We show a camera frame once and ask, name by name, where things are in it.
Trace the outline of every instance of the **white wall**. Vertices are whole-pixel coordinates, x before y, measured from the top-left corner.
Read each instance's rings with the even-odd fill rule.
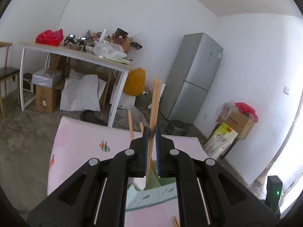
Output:
[[[71,23],[70,18],[89,16]],[[130,36],[138,35],[143,48],[130,49],[135,67],[146,71],[146,80],[166,81],[183,35],[212,34],[217,17],[196,0],[71,0],[59,28],[64,34],[82,35],[89,29],[105,28],[111,35],[121,28]]]
[[[252,183],[282,145],[298,109],[303,87],[303,20],[240,14],[220,17],[219,23],[213,39],[224,48],[222,62],[194,125],[209,136],[223,103],[252,106],[259,122],[226,157]],[[289,96],[283,93],[285,86],[290,87]]]
[[[8,66],[20,67],[22,46],[20,41],[35,41],[39,33],[55,30],[68,0],[12,0],[0,19],[0,41],[13,42]],[[28,50],[25,72],[35,72],[44,67],[45,53]],[[4,66],[5,50],[0,50],[0,67]],[[8,82],[8,92],[16,83]]]

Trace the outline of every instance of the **wooden strip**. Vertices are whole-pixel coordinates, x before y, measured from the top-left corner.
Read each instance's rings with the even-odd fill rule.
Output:
[[[172,222],[174,223],[175,227],[179,227],[175,219],[173,219]]]
[[[155,165],[154,165],[153,162],[151,163],[151,170],[153,171],[154,175],[155,175],[156,177],[158,177],[157,171],[156,171],[156,168],[155,168]]]
[[[131,141],[134,140],[134,130],[132,128],[132,119],[131,119],[131,111],[128,110],[128,126],[129,126],[129,135],[131,138]]]
[[[7,46],[4,67],[7,67],[7,59],[9,58],[9,46]]]
[[[174,222],[174,226],[175,226],[175,227],[180,227],[179,222],[178,222],[176,216],[173,218],[173,222]]]
[[[105,90],[104,90],[104,96],[103,96],[103,99],[102,99],[102,109],[104,109],[104,105],[105,105],[105,100],[106,100],[106,96],[107,96],[107,92],[109,90],[109,84],[112,80],[112,69],[110,70],[109,72],[109,77],[107,78],[107,81],[106,81],[106,85],[105,85]]]
[[[5,47],[5,46],[12,46],[12,43],[6,43],[6,42],[0,42],[0,48]]]
[[[142,123],[142,122],[140,122],[140,129],[141,129],[141,133],[142,133],[142,135],[143,135],[144,126],[143,126],[143,123]]]
[[[2,102],[1,84],[0,84],[0,106],[1,106],[3,118],[5,119],[5,111],[4,111],[3,102]]]
[[[154,90],[152,94],[151,117],[149,121],[149,137],[147,149],[147,168],[146,168],[146,185],[149,180],[149,172],[152,164],[152,148],[154,145],[155,129],[157,125],[159,102],[160,102],[161,82],[159,79],[154,80]]]

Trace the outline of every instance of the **silver refrigerator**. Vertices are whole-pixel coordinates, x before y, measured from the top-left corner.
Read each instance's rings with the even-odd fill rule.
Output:
[[[205,33],[185,35],[160,101],[168,120],[192,124],[217,73],[223,48]]]

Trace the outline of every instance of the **concrete floor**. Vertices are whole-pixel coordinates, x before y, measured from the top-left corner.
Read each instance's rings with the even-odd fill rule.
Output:
[[[25,101],[32,94],[25,92]],[[17,92],[11,93],[3,100],[6,110],[5,120],[0,115],[0,184],[12,205],[24,218],[43,199],[47,190],[48,166],[57,128],[62,116],[80,119],[81,112],[60,111],[57,108],[52,114],[40,113],[35,110],[35,102],[24,112],[18,105]],[[103,121],[108,120],[110,106],[95,115]],[[150,110],[141,110],[149,121]],[[117,123],[116,116],[113,127],[128,129],[127,123]],[[158,115],[158,127],[162,134],[168,120]],[[201,145],[206,138],[194,126],[190,126],[187,136],[199,139]],[[245,184],[241,176],[226,161],[220,163],[240,182]]]

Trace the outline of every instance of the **storage box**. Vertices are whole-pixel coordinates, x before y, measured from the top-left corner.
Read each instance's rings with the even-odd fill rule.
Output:
[[[54,87],[61,79],[61,71],[42,69],[33,74],[32,83],[44,87]]]
[[[44,113],[52,113],[59,100],[59,90],[37,85],[36,110]]]
[[[26,73],[23,75],[23,90],[29,93],[36,93],[36,85],[31,83],[32,74]]]
[[[217,118],[217,122],[220,124],[223,122],[226,123],[238,133],[237,138],[245,139],[255,122],[241,112],[231,111],[229,116],[226,112],[223,108],[220,116]]]

